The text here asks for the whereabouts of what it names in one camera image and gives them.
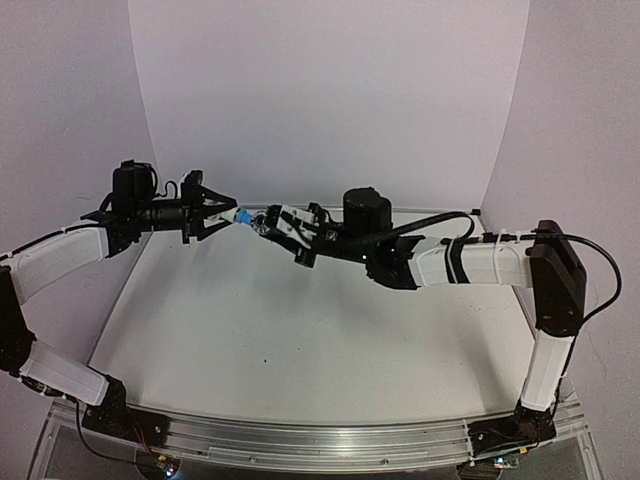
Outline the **white plastic pipe fitting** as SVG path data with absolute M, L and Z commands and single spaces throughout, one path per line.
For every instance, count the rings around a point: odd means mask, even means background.
M 234 224 L 239 223 L 238 216 L 241 214 L 242 209 L 240 207 L 233 207 L 220 213 L 216 213 L 207 218 L 210 223 L 219 223 L 222 221 Z

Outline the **blue water faucet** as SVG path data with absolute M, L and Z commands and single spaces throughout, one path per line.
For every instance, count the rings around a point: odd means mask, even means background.
M 273 229 L 266 210 L 250 212 L 244 208 L 240 208 L 236 213 L 235 221 L 239 224 L 249 226 L 260 236 L 270 234 Z

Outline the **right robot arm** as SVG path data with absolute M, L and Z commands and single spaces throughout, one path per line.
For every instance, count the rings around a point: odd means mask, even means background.
M 531 235 L 467 230 L 435 238 L 421 229 L 450 219 L 447 212 L 400 227 L 391 202 L 372 187 L 348 190 L 342 218 L 317 203 L 305 209 L 271 205 L 252 222 L 262 237 L 311 268 L 319 256 L 365 267 L 369 279 L 389 289 L 417 291 L 437 285 L 529 288 L 535 300 L 535 343 L 524 385 L 512 414 L 477 421 L 469 434 L 478 451 L 537 444 L 553 438 L 554 408 L 573 345 L 585 322 L 586 271 L 554 221 Z

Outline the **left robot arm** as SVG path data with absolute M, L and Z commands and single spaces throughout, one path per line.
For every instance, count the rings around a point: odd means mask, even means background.
M 113 172 L 112 190 L 98 210 L 80 221 L 1 256 L 1 369 L 45 395 L 66 396 L 95 407 L 95 418 L 116 437 L 131 433 L 133 411 L 123 383 L 57 353 L 29 330 L 23 305 L 65 276 L 113 258 L 143 234 L 178 231 L 182 241 L 202 241 L 252 216 L 233 198 L 202 184 L 193 170 L 175 185 L 174 196 L 159 194 L 159 179 L 149 163 L 123 162 Z

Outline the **left circuit board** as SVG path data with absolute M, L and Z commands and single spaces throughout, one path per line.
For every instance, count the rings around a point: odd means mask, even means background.
M 159 454 L 140 452 L 135 459 L 135 468 L 144 479 L 177 479 L 181 461 Z

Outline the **circuit board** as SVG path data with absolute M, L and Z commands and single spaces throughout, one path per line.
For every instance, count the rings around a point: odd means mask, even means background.
M 489 466 L 494 470 L 517 469 L 520 465 L 519 454 L 505 454 L 491 457 L 486 460 Z
M 135 468 L 144 479 L 177 479 L 181 461 L 159 454 L 140 452 L 135 459 Z

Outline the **right circuit board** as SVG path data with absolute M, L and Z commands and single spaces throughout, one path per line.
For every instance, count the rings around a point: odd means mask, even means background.
M 489 466 L 494 470 L 517 469 L 520 465 L 519 454 L 505 454 L 491 457 L 486 460 Z

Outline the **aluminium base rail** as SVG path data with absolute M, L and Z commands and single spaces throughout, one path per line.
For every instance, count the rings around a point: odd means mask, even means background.
M 134 408 L 143 433 L 113 433 L 97 413 L 82 413 L 55 401 L 42 429 L 49 447 L 64 430 L 77 439 L 105 440 L 142 453 L 224 466 L 291 472 L 360 473 L 418 470 L 479 462 L 509 454 L 548 452 L 557 444 L 575 443 L 581 457 L 592 450 L 581 405 L 566 401 L 552 424 L 528 437 L 509 414 L 445 421 L 360 426 L 313 426 L 207 418 L 162 410 Z

